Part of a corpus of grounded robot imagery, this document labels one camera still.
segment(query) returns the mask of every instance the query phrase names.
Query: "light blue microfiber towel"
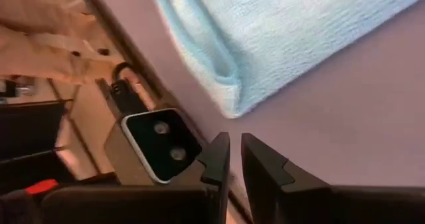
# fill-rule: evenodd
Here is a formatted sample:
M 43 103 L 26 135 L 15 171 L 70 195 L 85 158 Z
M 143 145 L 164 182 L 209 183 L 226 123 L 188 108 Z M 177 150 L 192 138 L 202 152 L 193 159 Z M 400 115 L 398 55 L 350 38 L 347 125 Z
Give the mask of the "light blue microfiber towel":
M 189 70 L 236 118 L 418 0 L 156 0 Z

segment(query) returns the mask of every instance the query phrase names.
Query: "black cable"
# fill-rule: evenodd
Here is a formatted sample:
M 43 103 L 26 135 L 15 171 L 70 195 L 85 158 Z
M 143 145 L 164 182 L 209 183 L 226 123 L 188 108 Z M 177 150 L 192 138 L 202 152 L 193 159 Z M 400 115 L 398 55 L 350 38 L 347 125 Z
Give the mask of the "black cable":
M 122 63 L 118 64 L 117 66 L 115 66 L 114 70 L 112 71 L 112 81 L 114 81 L 114 82 L 118 81 L 120 79 L 121 71 L 125 68 L 129 68 L 134 73 L 137 73 L 134 66 L 132 66 L 131 64 L 129 64 L 127 62 L 122 62 Z
M 139 94 L 134 91 L 129 81 L 127 79 L 120 78 L 120 73 L 125 68 L 129 68 L 131 71 L 137 74 L 136 69 L 131 64 L 127 62 L 118 64 L 112 71 L 113 83 L 111 84 L 110 89 L 111 97 L 123 117 L 130 114 L 147 112 L 148 109 L 140 99 Z

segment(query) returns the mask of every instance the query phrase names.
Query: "red object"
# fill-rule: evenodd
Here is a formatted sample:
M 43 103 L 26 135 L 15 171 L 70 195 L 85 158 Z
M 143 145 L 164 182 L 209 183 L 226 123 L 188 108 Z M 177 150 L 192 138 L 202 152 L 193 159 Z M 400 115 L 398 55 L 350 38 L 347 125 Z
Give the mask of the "red object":
M 25 188 L 25 191 L 28 194 L 34 195 L 38 193 L 43 193 L 48 191 L 58 185 L 58 182 L 55 179 L 48 179 L 44 181 L 40 181 L 30 187 Z

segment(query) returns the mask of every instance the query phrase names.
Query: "person's arm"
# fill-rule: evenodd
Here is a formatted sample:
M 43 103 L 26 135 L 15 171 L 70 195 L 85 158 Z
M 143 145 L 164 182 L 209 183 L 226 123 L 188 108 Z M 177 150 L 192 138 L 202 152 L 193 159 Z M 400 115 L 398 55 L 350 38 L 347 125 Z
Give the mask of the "person's arm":
M 109 78 L 115 64 L 75 56 L 40 45 L 28 36 L 0 26 L 0 76 L 23 75 L 84 83 Z
M 74 13 L 43 0 L 0 0 L 0 25 L 24 33 L 90 39 L 102 33 L 93 15 Z

